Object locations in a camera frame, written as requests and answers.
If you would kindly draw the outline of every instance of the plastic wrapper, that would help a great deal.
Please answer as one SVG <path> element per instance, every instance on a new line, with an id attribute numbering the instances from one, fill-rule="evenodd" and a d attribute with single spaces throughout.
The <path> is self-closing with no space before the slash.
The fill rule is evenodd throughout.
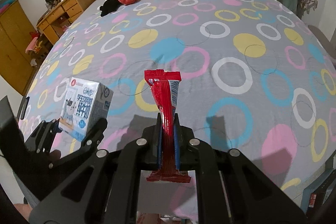
<path id="1" fill-rule="evenodd" d="M 179 71 L 165 72 L 162 69 L 145 70 L 144 77 L 151 87 L 157 107 L 161 113 L 162 134 L 158 145 L 159 170 L 153 171 L 148 181 L 190 182 L 191 177 L 179 169 L 179 153 L 174 145 L 174 116 L 181 74 Z"/>

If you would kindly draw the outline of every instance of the bed sheet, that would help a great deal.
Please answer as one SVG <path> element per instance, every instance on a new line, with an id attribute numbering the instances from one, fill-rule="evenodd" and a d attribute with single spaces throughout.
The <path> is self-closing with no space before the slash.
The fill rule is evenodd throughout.
<path id="1" fill-rule="evenodd" d="M 114 91 L 99 148 L 122 149 L 156 122 L 146 69 L 181 71 L 181 125 L 219 150 L 240 149 L 289 196 L 336 147 L 336 71 L 305 24 L 276 0 L 140 0 L 103 18 L 97 0 L 41 66 L 20 128 L 59 118 L 72 76 Z M 57 135 L 63 156 L 80 143 Z M 148 183 L 138 209 L 197 219 L 190 184 Z"/>

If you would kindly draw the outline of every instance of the black plush toy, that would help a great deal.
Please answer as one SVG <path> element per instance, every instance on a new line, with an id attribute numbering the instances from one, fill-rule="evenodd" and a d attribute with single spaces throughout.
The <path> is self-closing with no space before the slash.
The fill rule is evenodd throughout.
<path id="1" fill-rule="evenodd" d="M 109 13 L 113 13 L 118 10 L 118 8 L 122 5 L 118 0 L 105 0 L 103 6 L 99 6 L 97 10 L 101 11 L 100 16 L 106 16 Z"/>

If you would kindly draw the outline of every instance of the metal screw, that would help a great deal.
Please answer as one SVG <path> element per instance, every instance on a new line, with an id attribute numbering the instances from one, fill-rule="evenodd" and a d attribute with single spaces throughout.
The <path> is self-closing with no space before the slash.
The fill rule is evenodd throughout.
<path id="1" fill-rule="evenodd" d="M 238 157 L 240 155 L 240 151 L 238 149 L 231 149 L 229 153 L 232 157 Z"/>
<path id="2" fill-rule="evenodd" d="M 191 145 L 199 145 L 199 144 L 200 144 L 200 141 L 199 141 L 199 139 L 191 139 L 191 140 L 189 141 L 189 143 L 190 143 Z"/>
<path id="3" fill-rule="evenodd" d="M 136 144 L 137 145 L 145 145 L 147 143 L 147 140 L 144 138 L 137 139 Z"/>
<path id="4" fill-rule="evenodd" d="M 107 155 L 107 151 L 104 149 L 100 149 L 97 151 L 96 156 L 98 158 L 104 158 Z"/>

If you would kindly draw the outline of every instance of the white milk box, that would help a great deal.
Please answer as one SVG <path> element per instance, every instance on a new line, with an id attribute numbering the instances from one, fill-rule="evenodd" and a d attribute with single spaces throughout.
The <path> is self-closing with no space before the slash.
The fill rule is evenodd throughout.
<path id="1" fill-rule="evenodd" d="M 109 112 L 113 91 L 99 82 L 72 77 L 67 87 L 58 127 L 82 141 Z"/>

